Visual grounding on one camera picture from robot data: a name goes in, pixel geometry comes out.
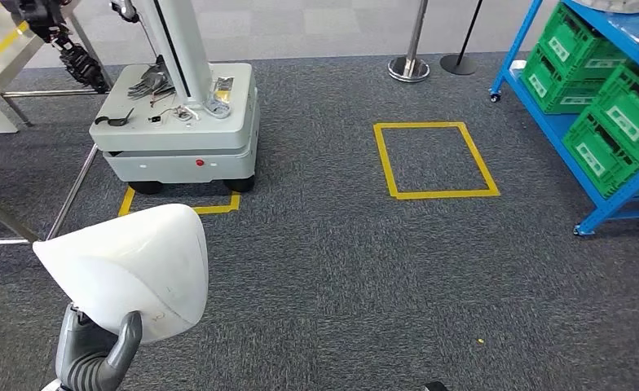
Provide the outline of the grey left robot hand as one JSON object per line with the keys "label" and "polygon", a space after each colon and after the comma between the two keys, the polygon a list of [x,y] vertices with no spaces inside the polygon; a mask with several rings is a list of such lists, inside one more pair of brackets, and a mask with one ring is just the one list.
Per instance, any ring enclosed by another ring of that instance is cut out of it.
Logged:
{"label": "grey left robot hand", "polygon": [[117,390],[143,338],[138,311],[126,314],[114,334],[72,303],[66,306],[55,356],[60,390]]}

